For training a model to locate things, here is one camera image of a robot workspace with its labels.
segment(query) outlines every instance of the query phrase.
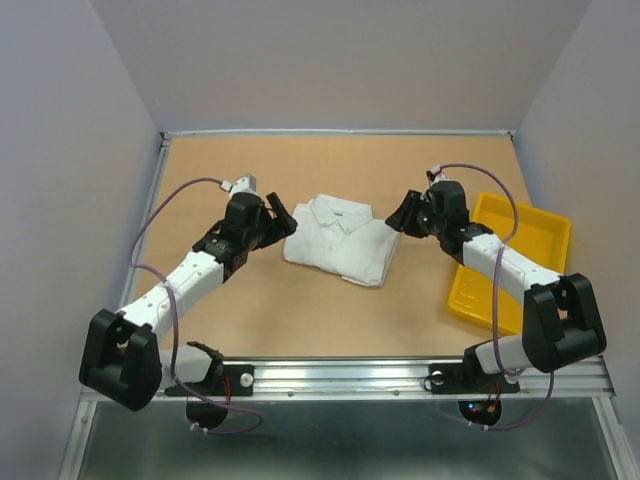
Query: folded shirt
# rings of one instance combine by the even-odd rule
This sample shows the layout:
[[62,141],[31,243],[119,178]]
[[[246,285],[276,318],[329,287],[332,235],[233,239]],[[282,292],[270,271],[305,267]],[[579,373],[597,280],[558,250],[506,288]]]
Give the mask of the folded shirt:
[[373,218],[371,205],[320,194],[298,204],[293,218],[298,229],[284,242],[285,260],[359,285],[382,286],[399,234]]

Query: gray wall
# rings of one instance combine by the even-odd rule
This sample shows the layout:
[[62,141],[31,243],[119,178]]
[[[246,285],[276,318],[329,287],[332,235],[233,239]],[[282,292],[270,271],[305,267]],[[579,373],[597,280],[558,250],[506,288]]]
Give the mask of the gray wall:
[[3,5],[0,72],[0,478],[55,478],[158,137],[87,0]]
[[594,0],[518,129],[534,202],[569,216],[594,283],[616,407],[640,460],[640,2]]
[[163,131],[514,128],[589,0],[92,0]]

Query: yellow tray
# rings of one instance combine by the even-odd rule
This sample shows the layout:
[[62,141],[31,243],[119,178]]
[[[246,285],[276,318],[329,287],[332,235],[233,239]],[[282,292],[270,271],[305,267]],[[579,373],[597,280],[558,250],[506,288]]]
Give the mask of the yellow tray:
[[[509,246],[543,267],[563,272],[569,250],[571,221],[568,218],[518,203],[520,225]],[[500,238],[513,228],[509,201],[482,193],[473,211],[474,222],[483,223]],[[447,302],[449,311],[469,322],[491,328],[491,280],[459,266]],[[522,307],[502,289],[499,297],[500,333],[522,332]]]

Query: cardboard surface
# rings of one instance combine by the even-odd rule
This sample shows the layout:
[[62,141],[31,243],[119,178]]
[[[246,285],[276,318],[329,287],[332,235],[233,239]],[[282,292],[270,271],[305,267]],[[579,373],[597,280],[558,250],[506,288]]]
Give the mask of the cardboard surface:
[[[407,190],[426,188],[426,169],[448,162],[489,168],[518,201],[530,203],[508,138],[407,136],[174,139],[158,201],[195,177],[235,180],[252,173],[260,194],[275,191],[290,211],[326,193],[369,203],[376,218],[386,218]],[[448,174],[464,186],[469,210],[479,192],[500,193],[479,173]],[[226,202],[213,184],[182,192],[154,222],[145,262],[169,273],[223,217]],[[226,356],[461,355],[490,337],[447,312],[456,263],[435,239],[402,236],[379,289],[287,263],[282,246],[252,252],[225,285],[189,311],[180,322],[180,343],[197,340]],[[136,294],[154,283],[142,273]]]

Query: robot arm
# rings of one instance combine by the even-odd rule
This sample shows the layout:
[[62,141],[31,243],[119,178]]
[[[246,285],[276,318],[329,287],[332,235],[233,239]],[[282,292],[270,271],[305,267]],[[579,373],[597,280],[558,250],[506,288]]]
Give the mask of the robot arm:
[[[485,225],[469,221],[458,182],[441,173],[428,176],[430,188],[409,191],[387,225],[417,238],[433,235],[458,263],[493,278],[501,240]],[[499,341],[507,370],[535,367],[548,373],[604,351],[606,337],[586,277],[546,269],[509,247],[500,268],[500,286],[524,309],[523,333]],[[491,342],[468,348],[460,368],[458,382],[495,382],[500,369]]]
[[[252,176],[228,187],[230,200],[224,219],[197,241],[167,276],[179,318],[242,267],[249,252],[270,246],[296,230],[296,221],[275,193],[267,195],[271,209],[266,207],[255,192]],[[163,284],[117,312],[101,310],[89,325],[80,382],[131,410],[140,410],[161,385],[169,386],[172,381],[170,355],[158,349],[158,339],[162,340],[171,327]],[[210,365],[220,360],[218,356],[215,350],[190,342],[180,348],[178,374],[185,381],[200,381]]]

